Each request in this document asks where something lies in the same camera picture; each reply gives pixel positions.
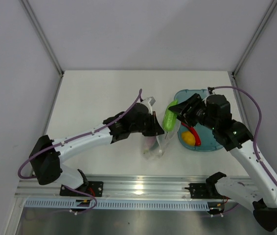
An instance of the green cucumber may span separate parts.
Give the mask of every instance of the green cucumber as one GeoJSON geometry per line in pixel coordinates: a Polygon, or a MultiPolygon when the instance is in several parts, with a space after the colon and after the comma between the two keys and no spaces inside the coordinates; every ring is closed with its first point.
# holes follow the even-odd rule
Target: green cucumber
{"type": "Polygon", "coordinates": [[[177,105],[178,104],[178,100],[173,100],[167,107],[166,112],[164,114],[164,118],[162,121],[162,127],[164,129],[164,131],[169,132],[172,131],[174,129],[174,126],[176,124],[176,120],[177,120],[177,115],[174,114],[173,112],[171,112],[169,110],[169,107],[177,105]]]}

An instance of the blue bowl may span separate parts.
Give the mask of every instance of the blue bowl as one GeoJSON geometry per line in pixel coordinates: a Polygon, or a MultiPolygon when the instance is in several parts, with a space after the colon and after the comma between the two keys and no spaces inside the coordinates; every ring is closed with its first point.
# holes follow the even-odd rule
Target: blue bowl
{"type": "MultiPolygon", "coordinates": [[[[208,90],[181,90],[178,93],[176,93],[176,95],[174,96],[174,99],[177,99],[180,104],[186,101],[195,93],[199,94],[202,99],[207,97],[209,94],[208,90]]],[[[188,131],[188,129],[182,125],[179,128],[179,131],[178,131],[179,141],[185,148],[193,151],[199,151],[199,152],[210,152],[210,151],[223,148],[223,146],[219,144],[213,137],[212,131],[209,130],[207,127],[204,127],[198,123],[196,126],[194,126],[194,129],[196,130],[197,134],[199,135],[199,138],[201,139],[201,143],[202,143],[201,146],[190,146],[186,144],[182,140],[181,134],[184,131],[188,131]]]]}

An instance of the red pepper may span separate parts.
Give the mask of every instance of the red pepper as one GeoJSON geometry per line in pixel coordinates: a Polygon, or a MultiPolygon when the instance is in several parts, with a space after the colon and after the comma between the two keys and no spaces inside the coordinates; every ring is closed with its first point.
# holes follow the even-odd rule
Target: red pepper
{"type": "Polygon", "coordinates": [[[183,122],[181,122],[181,124],[182,124],[182,126],[185,126],[190,131],[190,133],[192,133],[193,136],[195,137],[195,146],[201,146],[201,144],[202,144],[201,139],[199,138],[199,135],[197,134],[195,129],[191,126],[186,125],[183,122]]]}

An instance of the yellow lemon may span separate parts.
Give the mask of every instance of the yellow lemon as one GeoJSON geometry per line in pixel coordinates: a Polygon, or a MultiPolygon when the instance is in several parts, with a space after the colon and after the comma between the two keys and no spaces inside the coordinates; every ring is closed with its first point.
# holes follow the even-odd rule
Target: yellow lemon
{"type": "Polygon", "coordinates": [[[182,140],[188,144],[188,145],[191,145],[191,146],[195,146],[195,137],[193,136],[193,134],[189,131],[184,131],[182,132],[181,134],[181,137],[182,137],[182,140]]]}

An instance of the white wall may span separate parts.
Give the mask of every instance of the white wall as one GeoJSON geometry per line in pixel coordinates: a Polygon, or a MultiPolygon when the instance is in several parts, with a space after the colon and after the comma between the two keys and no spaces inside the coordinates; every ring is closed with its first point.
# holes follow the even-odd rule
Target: white wall
{"type": "Polygon", "coordinates": [[[59,77],[17,0],[0,0],[0,234],[17,169],[42,134],[59,77]]]}
{"type": "Polygon", "coordinates": [[[232,71],[270,0],[30,0],[64,70],[232,71]]]}
{"type": "MultiPolygon", "coordinates": [[[[277,12],[239,72],[237,82],[255,97],[262,109],[259,147],[277,171],[277,12]]],[[[255,128],[256,108],[247,99],[244,104],[251,126],[255,128]]]]}

